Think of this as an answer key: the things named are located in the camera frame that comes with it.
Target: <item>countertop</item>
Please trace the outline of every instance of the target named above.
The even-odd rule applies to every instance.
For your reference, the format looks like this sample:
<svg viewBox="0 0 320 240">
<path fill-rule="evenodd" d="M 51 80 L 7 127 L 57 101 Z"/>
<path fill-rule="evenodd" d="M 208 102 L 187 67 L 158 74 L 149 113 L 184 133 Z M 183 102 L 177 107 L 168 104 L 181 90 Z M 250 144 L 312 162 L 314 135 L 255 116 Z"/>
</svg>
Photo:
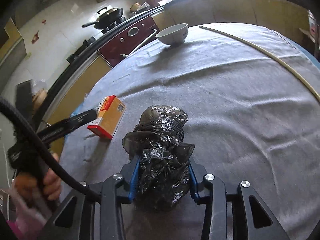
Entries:
<svg viewBox="0 0 320 240">
<path fill-rule="evenodd" d="M 42 103 L 41 107 L 38 109 L 36 114 L 34 115 L 34 123 L 35 127 L 38 128 L 44 114 L 46 113 L 47 109 L 50 107 L 50 104 L 57 96 L 59 91 L 65 85 L 66 82 L 70 79 L 73 73 L 92 55 L 94 54 L 99 48 L 101 48 L 105 43 L 111 40 L 113 37 L 121 33 L 123 30 L 131 26 L 132 24 L 148 17 L 149 15 L 157 14 L 158 12 L 164 11 L 166 8 L 172 6 L 175 3 L 183 2 L 186 0 L 173 0 L 170 3 L 167 3 L 163 6 L 158 6 L 148 11 L 142 12 L 126 21 L 118 25 L 117 27 L 113 28 L 111 31 L 104 34 L 102 37 L 97 39 L 94 43 L 92 43 L 89 47 L 87 47 L 77 58 L 74 62 L 72 62 L 65 71 L 59 76 L 56 82 L 52 85 L 50 90 L 48 91 L 48 95 L 44 102 Z"/>
</svg>

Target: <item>white tile wall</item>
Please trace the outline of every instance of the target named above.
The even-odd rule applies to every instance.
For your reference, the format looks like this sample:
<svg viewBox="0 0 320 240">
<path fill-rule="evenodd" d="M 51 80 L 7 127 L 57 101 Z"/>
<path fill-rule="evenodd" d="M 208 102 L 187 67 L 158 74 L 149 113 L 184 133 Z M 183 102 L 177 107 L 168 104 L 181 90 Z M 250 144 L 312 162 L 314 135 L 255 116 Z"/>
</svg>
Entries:
<svg viewBox="0 0 320 240">
<path fill-rule="evenodd" d="M 95 0 L 60 0 L 38 13 L 19 30 L 28 56 L 12 74 L 1 95 L 14 104 L 15 86 L 29 79 L 44 79 L 47 88 L 50 88 L 68 67 L 67 58 L 83 41 L 102 35 L 100 30 L 93 26 L 81 26 L 95 21 L 98 17 L 97 11 L 108 5 L 122 7 L 124 16 L 128 18 L 131 5 L 137 1 L 139 0 L 105 0 L 97 3 Z M 32 44 L 32 38 L 37 32 L 39 40 Z M 14 144 L 13 128 L 1 114 L 0 129 L 3 130 L 2 142 L 7 150 Z M 6 185 L 4 152 L 0 142 L 0 188 L 5 188 Z"/>
</svg>

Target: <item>cardboard box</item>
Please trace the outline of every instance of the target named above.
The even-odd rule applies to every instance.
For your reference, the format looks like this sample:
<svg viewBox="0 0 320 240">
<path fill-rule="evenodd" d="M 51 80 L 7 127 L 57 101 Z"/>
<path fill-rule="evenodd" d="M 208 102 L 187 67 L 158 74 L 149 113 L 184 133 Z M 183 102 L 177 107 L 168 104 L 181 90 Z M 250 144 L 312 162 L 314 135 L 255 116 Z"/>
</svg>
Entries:
<svg viewBox="0 0 320 240">
<path fill-rule="evenodd" d="M 125 110 L 125 105 L 116 96 L 103 98 L 97 107 L 97 119 L 88 124 L 88 129 L 111 140 Z"/>
</svg>

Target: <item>black hose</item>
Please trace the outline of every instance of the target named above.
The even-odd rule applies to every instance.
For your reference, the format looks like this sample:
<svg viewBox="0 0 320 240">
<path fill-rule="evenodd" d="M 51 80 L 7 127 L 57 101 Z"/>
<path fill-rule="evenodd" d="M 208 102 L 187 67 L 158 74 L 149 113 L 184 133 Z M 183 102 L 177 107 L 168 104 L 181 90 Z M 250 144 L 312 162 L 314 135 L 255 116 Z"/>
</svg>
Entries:
<svg viewBox="0 0 320 240">
<path fill-rule="evenodd" d="M 71 177 L 53 158 L 47 147 L 32 129 L 28 121 L 22 116 L 22 114 L 13 107 L 6 99 L 0 96 L 0 112 L 8 118 L 13 125 L 21 131 L 21 133 L 27 138 L 29 143 L 34 146 L 36 151 L 44 162 L 70 187 L 86 195 L 91 201 L 100 203 L 101 196 L 94 191 L 84 187 Z"/>
</svg>

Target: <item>human hand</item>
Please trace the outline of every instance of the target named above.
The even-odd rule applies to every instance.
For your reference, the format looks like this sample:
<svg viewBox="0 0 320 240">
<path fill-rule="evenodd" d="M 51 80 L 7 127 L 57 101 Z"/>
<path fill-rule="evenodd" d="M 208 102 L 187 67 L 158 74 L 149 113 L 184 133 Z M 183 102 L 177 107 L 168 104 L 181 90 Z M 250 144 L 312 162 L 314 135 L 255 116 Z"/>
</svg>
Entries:
<svg viewBox="0 0 320 240">
<path fill-rule="evenodd" d="M 53 157 L 58 162 L 59 157 L 56 153 L 53 154 Z M 48 200 L 56 200 L 59 198 L 61 193 L 61 179 L 49 169 L 43 179 L 44 195 L 48 196 Z M 14 179 L 14 186 L 17 189 L 20 196 L 26 200 L 32 199 L 32 190 L 37 187 L 37 180 L 32 175 L 21 172 Z"/>
</svg>

